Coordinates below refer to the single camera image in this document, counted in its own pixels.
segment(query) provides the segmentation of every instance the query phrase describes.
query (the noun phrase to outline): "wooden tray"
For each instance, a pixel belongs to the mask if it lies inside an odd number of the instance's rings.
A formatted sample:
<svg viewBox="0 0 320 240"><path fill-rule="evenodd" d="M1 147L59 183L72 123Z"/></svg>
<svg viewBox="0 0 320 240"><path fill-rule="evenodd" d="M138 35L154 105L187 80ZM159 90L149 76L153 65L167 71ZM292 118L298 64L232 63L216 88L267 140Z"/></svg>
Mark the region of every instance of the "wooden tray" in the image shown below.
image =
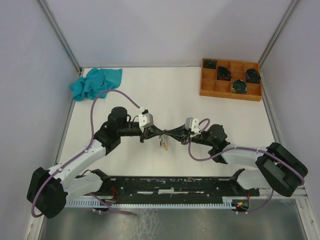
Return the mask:
<svg viewBox="0 0 320 240"><path fill-rule="evenodd" d="M216 60L216 69L204 68L205 60ZM217 80L217 69L219 66L228 68L232 73L231 81ZM231 83L237 79L246 81L246 71L256 69L260 74L259 63L246 61L233 61L213 58L203 58L201 65L200 95L208 97L239 99L259 102L262 99L262 85L260 83L247 84L247 93L240 94L231 92Z"/></svg>

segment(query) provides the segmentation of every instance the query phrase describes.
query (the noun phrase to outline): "blue towel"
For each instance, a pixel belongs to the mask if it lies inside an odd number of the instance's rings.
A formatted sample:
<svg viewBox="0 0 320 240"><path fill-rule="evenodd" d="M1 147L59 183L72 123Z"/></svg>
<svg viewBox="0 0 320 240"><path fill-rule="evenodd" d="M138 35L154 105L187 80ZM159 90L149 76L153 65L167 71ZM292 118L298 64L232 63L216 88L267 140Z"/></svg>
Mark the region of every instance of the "blue towel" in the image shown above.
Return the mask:
<svg viewBox="0 0 320 240"><path fill-rule="evenodd" d="M73 99L81 101L85 97L95 99L103 90L116 89L121 84L122 69L99 69L92 68L86 77L79 77L75 83L70 85L73 91ZM105 99L107 92L102 94L100 98Z"/></svg>

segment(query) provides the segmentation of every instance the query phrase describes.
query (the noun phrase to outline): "metal frame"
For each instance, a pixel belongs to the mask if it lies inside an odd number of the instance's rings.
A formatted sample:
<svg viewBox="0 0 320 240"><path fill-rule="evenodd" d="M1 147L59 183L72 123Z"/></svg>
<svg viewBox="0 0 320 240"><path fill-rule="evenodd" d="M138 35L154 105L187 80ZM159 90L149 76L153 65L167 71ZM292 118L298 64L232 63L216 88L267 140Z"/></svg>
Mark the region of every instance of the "metal frame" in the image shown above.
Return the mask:
<svg viewBox="0 0 320 240"><path fill-rule="evenodd" d="M47 3L46 0L36 0L36 2L38 3L38 5L40 6L41 10L43 11L45 17L47 18L49 24L51 25L54 33L56 34L59 42L61 43L64 51L66 52L67 56L69 57L69 59L71 60L74 68L78 71L78 73L81 72L81 67L76 59L76 57L74 56L74 54L72 53L65 36L63 35L62 31L60 30L58 23L54 17L53 12L50 10L50 7Z"/></svg>
<svg viewBox="0 0 320 240"><path fill-rule="evenodd" d="M301 0L292 0L290 5L289 5L289 7L286 9L281 21L279 22L279 25L277 26L276 30L274 31L272 37L270 38L270 41L268 42L268 44L267 44L267 46L266 46L266 48L265 48L260 60L259 60L259 65L260 65L261 69L264 66L264 64L265 64L268 56L270 55L272 49L276 45L276 42L278 41L281 33L286 28L289 20L291 19L291 17L293 16L294 12L298 8L298 5L299 5L300 2L301 2Z"/></svg>
<svg viewBox="0 0 320 240"><path fill-rule="evenodd" d="M78 71L78 77L82 76L83 74L83 70L81 68L81 66L79 65L76 57L74 56L74 54L72 53L62 31L60 30L57 21L52 13L52 11L50 10L50 7L47 3L46 0L36 0L36 2L39 4L41 10L43 11L44 15L46 16L49 24L51 25L54 33L56 34L58 40L60 41L63 49L65 50L67 56L69 57L69 59L71 60L74 68ZM287 23L289 22L290 18L292 17L292 15L294 14L295 10L297 9L299 3L301 2L301 0L292 0L290 5L288 6L285 14L283 15L279 25L277 26L275 32L273 33L267 47L265 48L260 60L259 60L259 64L260 67L263 68L268 56L270 55L272 49L274 48L277 40L279 39L281 33L283 32L283 30L285 29ZM281 133L279 131L279 127L277 124L277 120L272 108L272 104L268 95L268 91L267 91L267 87L265 84L265 81L263 79L263 76L261 76L261 82L262 82L262 92L263 92L263 103L264 103L264 107L266 110L266 114L270 123L270 127L271 127L271 131L274 137L274 140L278 143L281 143L284 145L284 141L281 137ZM71 116L72 116L72 112L75 106L75 101L72 101L70 103L70 107L69 107L69 111L68 111L68 115L67 115L67 119L65 122L65 126L63 129L63 134L62 134L62 138L59 144L59 148L58 148L58 152L56 155L56 158L54 159L53 165L55 165L57 163L57 161L59 160L60 156L61 156L61 152L63 149L63 145L66 139L66 135L67 135L67 131L68 131L68 127L69 127L69 123L71 120ZM320 231L319 231L319 226L317 224L316 218L313 214L307 193L305 191L305 188L302 186L299 189L297 189L298 192L296 192L292 198L296 199L296 203L299 209L299 214L301 217L301 221L303 223L303 227L305 230L305 233L307 235L307 238L310 240L320 240ZM269 191L268 190L262 190L261 192L261 196L257 197L259 199L266 199L269 197ZM275 194L274 196L276 199L283 199L282 196L278 196L277 194ZM28 227L27 227L27 231L25 234L24 239L25 240L35 240L38 239L40 231L41 231L41 226L43 224L43 220L44 217L40 217L40 218L30 218Z"/></svg>

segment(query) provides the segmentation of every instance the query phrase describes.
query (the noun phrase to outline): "purple cable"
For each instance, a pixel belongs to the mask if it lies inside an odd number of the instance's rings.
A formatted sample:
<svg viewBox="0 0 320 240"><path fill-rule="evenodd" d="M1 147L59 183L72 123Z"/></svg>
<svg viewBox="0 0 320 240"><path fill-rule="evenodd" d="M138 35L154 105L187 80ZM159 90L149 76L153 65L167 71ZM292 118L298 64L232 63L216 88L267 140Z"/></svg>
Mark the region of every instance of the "purple cable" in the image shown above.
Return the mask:
<svg viewBox="0 0 320 240"><path fill-rule="evenodd" d="M93 100L92 102L92 106L91 106L91 110L90 110L90 125L91 125L91 139L90 139L90 143L88 144L88 146L83 150L81 151L80 153L78 153L76 156L74 156L73 158L71 158L69 161L67 161L66 163L64 163L60 169L64 169L66 166L68 166L70 163L72 163L74 160L76 160L78 157L80 157L82 154L85 153L86 150L88 150L93 141L94 141L94 135L95 135L95 130L94 130L94 107L95 107L95 104L96 104L96 101L97 99L104 93L108 93L108 92L116 92L116 93L119 93L119 94L122 94L123 96L125 96L133 105L135 105L138 109L140 108L140 106L138 104L136 104L127 94L125 94L124 92L122 91L119 91L119 90L116 90L116 89L108 89L108 90L104 90L102 92L100 92L96 97L95 99ZM33 199L33 202L32 202L32 207L31 207L31 215L34 217L34 218L39 218L43 215L43 213L40 213L40 214L36 214L35 213L35 208L36 208L36 202L40 196L40 193L42 192L42 190L45 188L45 186L47 185L47 183L55 176L59 173L59 170L57 169L54 173L52 173L45 181L44 183L41 185L41 187L39 188L38 192L36 193L34 199Z"/></svg>
<svg viewBox="0 0 320 240"><path fill-rule="evenodd" d="M209 118L205 118L205 119L203 119L203 120L201 120L200 122L199 122L199 125L200 124L202 124L204 121L207 121L207 123L206 123L206 125L204 126L204 128L202 128L200 131L199 131L199 133L202 133L204 130L206 130L206 128L209 126L209 124L210 124L210 119Z"/></svg>
<svg viewBox="0 0 320 240"><path fill-rule="evenodd" d="M133 212L130 211L118 211L115 210L113 207L111 207L109 204L107 204L106 202L102 201L99 197L97 197L96 195L94 195L93 193L88 193L88 195L94 197L95 199L97 199L102 205L106 206L108 209L110 209L111 211L102 211L102 214L122 214L122 215L135 215Z"/></svg>

